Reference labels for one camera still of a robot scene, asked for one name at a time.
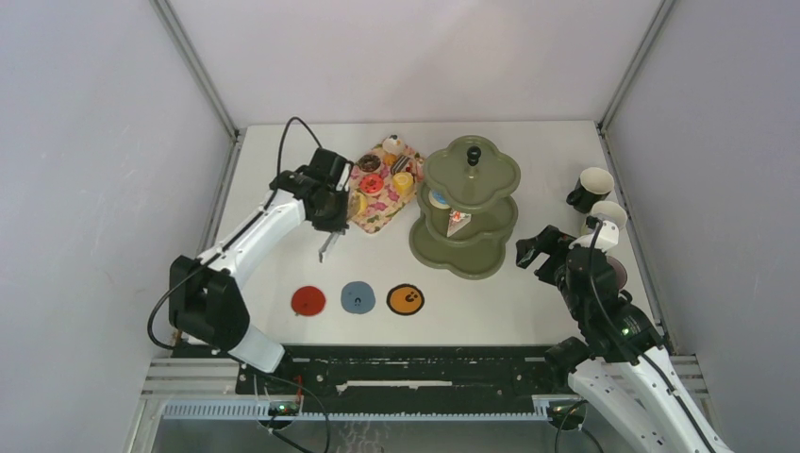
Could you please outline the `yellow fruit cake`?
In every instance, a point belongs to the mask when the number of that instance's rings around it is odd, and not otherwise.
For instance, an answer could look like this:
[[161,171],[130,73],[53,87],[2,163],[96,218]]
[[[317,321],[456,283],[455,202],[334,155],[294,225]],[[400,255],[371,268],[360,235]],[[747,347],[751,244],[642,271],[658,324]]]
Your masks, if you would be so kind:
[[354,191],[350,192],[348,200],[348,217],[352,218],[360,215],[366,210],[368,206],[367,197],[365,194]]

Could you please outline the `red donut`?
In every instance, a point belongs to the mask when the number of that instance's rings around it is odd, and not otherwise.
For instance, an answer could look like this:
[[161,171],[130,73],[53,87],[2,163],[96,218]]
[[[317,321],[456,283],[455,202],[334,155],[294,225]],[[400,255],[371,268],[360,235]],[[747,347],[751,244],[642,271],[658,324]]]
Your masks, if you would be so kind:
[[366,195],[378,196],[385,187],[385,181],[378,174],[369,174],[362,178],[358,187]]

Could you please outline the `chocolate donut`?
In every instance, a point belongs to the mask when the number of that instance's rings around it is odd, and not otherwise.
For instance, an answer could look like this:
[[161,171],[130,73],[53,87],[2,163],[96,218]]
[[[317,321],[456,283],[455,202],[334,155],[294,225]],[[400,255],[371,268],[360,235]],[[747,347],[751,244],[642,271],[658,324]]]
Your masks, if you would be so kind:
[[361,156],[356,162],[356,165],[361,172],[374,173],[382,165],[382,159],[376,154],[368,153]]

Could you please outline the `silver serving tongs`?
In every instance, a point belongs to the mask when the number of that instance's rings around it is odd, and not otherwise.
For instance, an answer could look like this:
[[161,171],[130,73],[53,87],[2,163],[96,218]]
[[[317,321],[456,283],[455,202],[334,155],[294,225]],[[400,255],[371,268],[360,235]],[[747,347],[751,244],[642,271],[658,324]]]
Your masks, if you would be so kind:
[[318,250],[318,261],[320,263],[324,263],[326,257],[329,255],[329,252],[335,246],[337,240],[342,235],[341,231],[331,232],[327,238],[325,239],[323,245]]

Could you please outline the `yellow pudding cake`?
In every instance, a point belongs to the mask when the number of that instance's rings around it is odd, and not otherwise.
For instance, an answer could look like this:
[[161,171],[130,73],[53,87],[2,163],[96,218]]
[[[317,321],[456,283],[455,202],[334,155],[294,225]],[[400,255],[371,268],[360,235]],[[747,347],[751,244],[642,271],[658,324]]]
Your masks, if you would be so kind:
[[392,186],[399,195],[407,196],[414,190],[415,178],[409,172],[398,172],[392,176]]

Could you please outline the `chocolate striped cake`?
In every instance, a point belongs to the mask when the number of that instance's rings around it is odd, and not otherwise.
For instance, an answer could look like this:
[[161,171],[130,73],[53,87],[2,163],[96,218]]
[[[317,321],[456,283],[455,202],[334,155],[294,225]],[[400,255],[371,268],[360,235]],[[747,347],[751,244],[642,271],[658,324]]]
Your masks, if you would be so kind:
[[410,157],[406,155],[400,155],[394,164],[391,166],[391,174],[396,175],[398,173],[404,173],[407,171],[407,167],[410,162]]

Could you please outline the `blue frosted donut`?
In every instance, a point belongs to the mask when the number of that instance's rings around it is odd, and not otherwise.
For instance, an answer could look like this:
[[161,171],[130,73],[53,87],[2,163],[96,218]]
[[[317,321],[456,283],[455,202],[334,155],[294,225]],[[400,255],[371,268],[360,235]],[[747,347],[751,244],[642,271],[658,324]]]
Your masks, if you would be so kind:
[[430,191],[428,193],[428,200],[429,200],[430,204],[436,209],[439,209],[439,210],[449,210],[450,209],[450,205],[446,202],[444,197],[440,193],[438,193],[436,191]]

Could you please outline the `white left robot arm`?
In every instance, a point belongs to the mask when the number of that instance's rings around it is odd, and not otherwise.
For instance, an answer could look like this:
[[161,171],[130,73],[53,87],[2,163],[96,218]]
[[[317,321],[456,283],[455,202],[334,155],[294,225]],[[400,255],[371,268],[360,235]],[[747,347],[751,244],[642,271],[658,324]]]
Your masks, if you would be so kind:
[[310,223],[333,236],[347,229],[349,178],[354,163],[317,149],[310,163],[279,172],[263,203],[221,243],[170,267],[168,319],[176,329],[258,370],[274,394],[290,389],[293,366],[285,349],[251,321],[242,289],[272,249],[295,228]]

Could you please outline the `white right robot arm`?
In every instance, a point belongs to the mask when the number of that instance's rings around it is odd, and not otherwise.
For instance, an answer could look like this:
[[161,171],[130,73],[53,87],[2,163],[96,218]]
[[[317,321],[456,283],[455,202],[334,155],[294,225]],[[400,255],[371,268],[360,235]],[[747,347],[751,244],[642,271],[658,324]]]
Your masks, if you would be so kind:
[[591,222],[592,232],[578,238],[547,226],[515,244],[520,268],[546,257],[534,274],[559,291],[581,334],[546,351],[546,383],[580,396],[638,452],[729,451],[680,380],[663,337],[618,283],[608,251],[620,229]]

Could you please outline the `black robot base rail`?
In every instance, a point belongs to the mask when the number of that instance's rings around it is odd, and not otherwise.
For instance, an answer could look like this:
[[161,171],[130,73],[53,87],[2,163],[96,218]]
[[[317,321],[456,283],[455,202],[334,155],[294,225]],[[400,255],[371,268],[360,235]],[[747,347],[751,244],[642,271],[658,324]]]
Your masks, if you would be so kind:
[[243,366],[239,395],[286,396],[330,416],[527,415],[575,398],[546,362],[548,345],[289,345],[271,375]]

